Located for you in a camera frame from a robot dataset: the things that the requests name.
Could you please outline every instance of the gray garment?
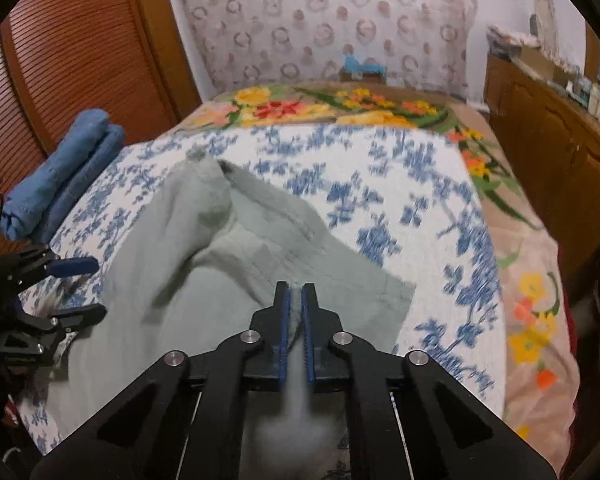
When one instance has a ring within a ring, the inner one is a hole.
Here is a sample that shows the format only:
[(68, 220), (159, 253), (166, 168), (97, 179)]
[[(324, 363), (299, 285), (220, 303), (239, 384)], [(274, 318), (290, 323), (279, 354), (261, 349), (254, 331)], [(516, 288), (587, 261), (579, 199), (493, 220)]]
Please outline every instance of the gray garment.
[[(105, 277), (107, 317), (71, 346), (68, 380), (49, 384), (47, 409), (61, 434), (75, 430), (165, 352), (199, 354), (246, 329), (254, 311), (271, 305), (277, 281), (315, 283), (320, 306), (383, 351), (394, 345), (414, 291), (336, 240), (302, 199), (226, 162), (185, 161), (120, 247)], [(283, 401), (294, 422), (282, 428), (264, 416), (260, 428), (250, 416), (246, 425), (245, 436), (255, 438), (245, 440), (243, 455), (250, 460), (243, 462), (252, 463), (259, 478), (292, 478), (326, 446), (323, 437), (334, 446), (341, 436), (334, 435), (342, 428), (332, 425), (339, 402), (325, 401), (316, 416), (306, 412), (313, 401), (301, 393), (296, 347), (301, 344), (292, 349)], [(296, 442), (298, 424), (312, 436)], [(276, 459), (269, 472), (262, 471), (266, 460), (253, 460), (265, 453)], [(286, 471), (280, 462), (289, 464)]]

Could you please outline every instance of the pink patterned curtain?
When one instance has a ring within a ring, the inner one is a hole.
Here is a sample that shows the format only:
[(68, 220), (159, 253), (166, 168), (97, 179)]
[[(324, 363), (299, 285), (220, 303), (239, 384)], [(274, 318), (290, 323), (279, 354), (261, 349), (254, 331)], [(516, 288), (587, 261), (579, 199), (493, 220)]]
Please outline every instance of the pink patterned curtain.
[(387, 65), (389, 83), (466, 94), (478, 0), (183, 0), (219, 92), (336, 80), (345, 54)]

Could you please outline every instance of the metal screw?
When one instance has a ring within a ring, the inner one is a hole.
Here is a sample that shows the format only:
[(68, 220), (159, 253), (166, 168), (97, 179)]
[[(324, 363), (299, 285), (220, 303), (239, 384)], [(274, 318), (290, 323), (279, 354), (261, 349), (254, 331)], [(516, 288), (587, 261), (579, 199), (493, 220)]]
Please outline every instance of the metal screw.
[(240, 339), (243, 343), (253, 344), (260, 341), (260, 332), (255, 330), (245, 330), (240, 334)]
[(333, 334), (333, 342), (336, 345), (348, 345), (353, 341), (353, 336), (349, 332), (336, 332)]
[(429, 356), (422, 350), (414, 350), (409, 354), (409, 361), (416, 366), (422, 366), (429, 362)]
[(171, 352), (167, 352), (164, 355), (164, 362), (169, 366), (181, 365), (183, 361), (184, 354), (182, 352), (178, 352), (177, 350), (171, 350)]

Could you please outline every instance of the bed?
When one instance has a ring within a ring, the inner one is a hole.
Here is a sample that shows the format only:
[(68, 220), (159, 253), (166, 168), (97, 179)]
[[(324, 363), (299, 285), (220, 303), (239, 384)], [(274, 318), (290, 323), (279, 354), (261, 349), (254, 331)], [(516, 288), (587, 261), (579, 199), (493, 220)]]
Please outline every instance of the bed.
[[(123, 150), (51, 242), (62, 257), (96, 256), (100, 272), (42, 282), (22, 294), (24, 308), (43, 316), (97, 301), (126, 234), (190, 150), (301, 196), (336, 238), (413, 280), (394, 351), (425, 349), (560, 472), (579, 376), (558, 247), (487, 122), (448, 96), (372, 84), (222, 94)], [(19, 404), (42, 452), (66, 436), (45, 405), (53, 374), (38, 374)], [(343, 453), (334, 447), (321, 476), (345, 467)]]

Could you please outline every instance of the white wall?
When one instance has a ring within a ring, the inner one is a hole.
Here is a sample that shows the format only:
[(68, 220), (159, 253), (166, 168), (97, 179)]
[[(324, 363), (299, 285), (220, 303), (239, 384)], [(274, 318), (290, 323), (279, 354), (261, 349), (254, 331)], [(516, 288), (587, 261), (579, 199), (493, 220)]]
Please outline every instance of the white wall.
[(198, 87), (198, 93), (203, 102), (209, 101), (209, 99), (218, 94), (218, 91), (211, 82), (211, 78), (206, 71), (202, 57), (196, 46), (196, 41), (193, 38), (191, 27), (189, 27), (182, 0), (171, 0), (171, 6), (173, 7), (173, 15), (176, 19), (176, 24), (178, 25), (180, 37), (182, 38), (182, 46), (184, 47), (184, 52), (189, 61), (193, 79)]
[(478, 0), (478, 14), (467, 42), (466, 79), (468, 100), (484, 101), (484, 77), (487, 69), (487, 25), (529, 32), (529, 18), (534, 13), (534, 0)]
[(587, 56), (587, 22), (570, 0), (554, 0), (558, 29), (558, 56), (584, 70)]

